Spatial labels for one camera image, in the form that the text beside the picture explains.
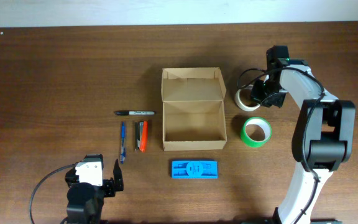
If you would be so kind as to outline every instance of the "black marker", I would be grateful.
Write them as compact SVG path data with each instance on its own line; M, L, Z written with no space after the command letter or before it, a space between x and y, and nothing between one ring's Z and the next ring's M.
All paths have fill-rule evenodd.
M154 111L116 111L116 115L155 115Z

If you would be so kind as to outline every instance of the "box lid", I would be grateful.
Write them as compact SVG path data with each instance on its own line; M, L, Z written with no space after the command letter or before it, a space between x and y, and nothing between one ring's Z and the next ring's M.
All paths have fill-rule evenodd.
M162 101L223 100L226 94L219 68L164 68Z

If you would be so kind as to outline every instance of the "open box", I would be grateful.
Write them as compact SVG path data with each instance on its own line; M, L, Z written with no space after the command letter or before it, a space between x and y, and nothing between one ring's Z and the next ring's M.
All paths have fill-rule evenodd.
M164 68L164 150L223 149L227 141L225 94L219 68Z

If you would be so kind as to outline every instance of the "roll of tape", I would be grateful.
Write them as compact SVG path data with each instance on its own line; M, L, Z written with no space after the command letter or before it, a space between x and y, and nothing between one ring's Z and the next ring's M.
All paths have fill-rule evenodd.
M260 128L262 128L262 130L265 133L265 139L262 141L255 141L253 139L251 139L247 132L246 132L246 128L248 125L257 125ZM260 147L263 146L269 139L270 137L272 137L272 127L270 126L269 122L267 122L265 119L263 118L259 118L259 117L253 117L253 118L249 118L245 123L244 126L241 129L241 139L242 141L249 147Z
M247 86L247 88L242 90L252 90L253 85ZM245 105L241 99L240 99L240 92L242 90L237 90L236 97L234 97L234 101L236 102L237 106L240 107L240 109L244 111L254 111L260 107L260 104L257 104L256 106L247 106Z

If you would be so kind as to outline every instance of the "blue pen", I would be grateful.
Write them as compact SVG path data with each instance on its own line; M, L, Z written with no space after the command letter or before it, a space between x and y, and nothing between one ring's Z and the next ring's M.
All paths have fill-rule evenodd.
M121 164L124 164L125 160L125 123L121 123L121 156L120 156L120 162Z

